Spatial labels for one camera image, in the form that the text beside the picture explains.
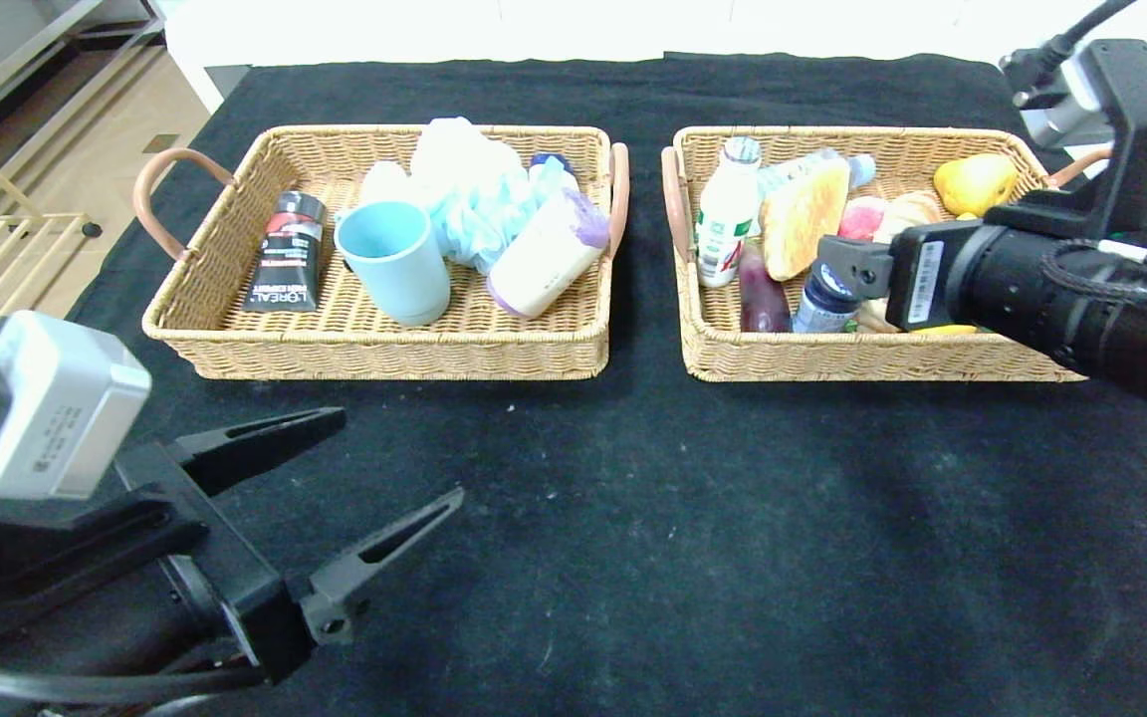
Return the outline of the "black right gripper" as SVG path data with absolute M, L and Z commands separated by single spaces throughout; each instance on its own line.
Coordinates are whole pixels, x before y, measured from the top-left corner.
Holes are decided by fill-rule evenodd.
M 1056 291 L 1039 267 L 1051 246 L 1038 233 L 1002 224 L 924 224 L 902 232 L 891 248 L 824 235 L 816 272 L 850 301 L 888 298 L 885 317 L 904 332 L 974 324 L 1055 353 Z

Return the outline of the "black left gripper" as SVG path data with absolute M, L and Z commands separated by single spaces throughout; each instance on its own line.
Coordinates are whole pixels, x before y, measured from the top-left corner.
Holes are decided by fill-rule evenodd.
M 328 405 L 118 455 L 116 485 L 156 488 L 167 498 L 169 511 L 154 513 L 149 525 L 154 533 L 171 535 L 171 545 L 50 611 L 44 619 L 46 667 L 63 673 L 158 676 L 219 661 L 226 673 L 252 667 L 262 679 L 282 679 L 310 656 L 313 640 L 356 640 L 379 578 L 395 572 L 401 558 L 463 507 L 465 488 L 437 496 L 325 560 L 306 577 L 299 603 L 281 572 L 214 507 L 214 496 L 314 449 L 345 424 L 346 410 Z

